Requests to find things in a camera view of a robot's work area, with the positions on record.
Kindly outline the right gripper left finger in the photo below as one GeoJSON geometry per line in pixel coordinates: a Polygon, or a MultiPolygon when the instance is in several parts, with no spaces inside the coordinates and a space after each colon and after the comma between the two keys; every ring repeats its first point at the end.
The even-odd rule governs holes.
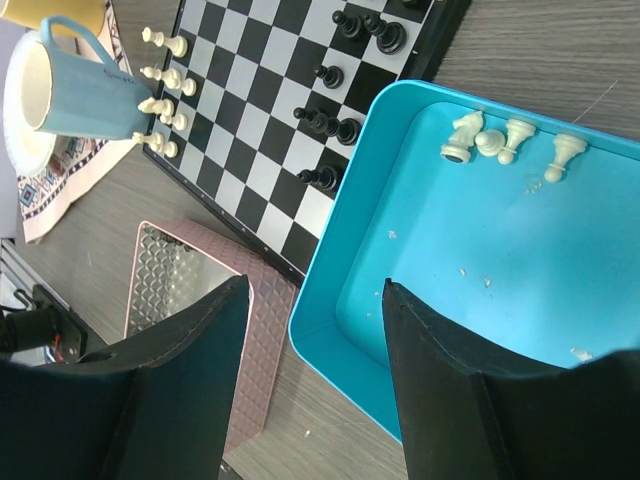
{"type": "Polygon", "coordinates": [[[248,318],[248,280],[73,363],[1,356],[5,479],[215,479],[248,318]]]}

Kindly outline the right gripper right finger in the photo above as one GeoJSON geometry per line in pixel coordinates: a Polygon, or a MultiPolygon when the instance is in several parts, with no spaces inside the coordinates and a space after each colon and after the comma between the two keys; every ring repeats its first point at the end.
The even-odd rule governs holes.
{"type": "Polygon", "coordinates": [[[574,368],[503,348],[395,281],[383,321],[412,479],[635,479],[639,353],[574,368]]]}

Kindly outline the blue plastic tray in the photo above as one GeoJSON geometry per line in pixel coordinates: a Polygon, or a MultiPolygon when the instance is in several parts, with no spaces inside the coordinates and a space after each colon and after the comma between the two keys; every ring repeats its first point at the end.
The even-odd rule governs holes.
{"type": "Polygon", "coordinates": [[[374,99],[290,320],[296,353],[393,438],[387,280],[477,334],[571,368],[639,345],[639,145],[419,80],[374,99]],[[452,122],[536,133],[509,165],[441,157],[452,122]],[[553,139],[587,142],[562,179],[553,139]]]}

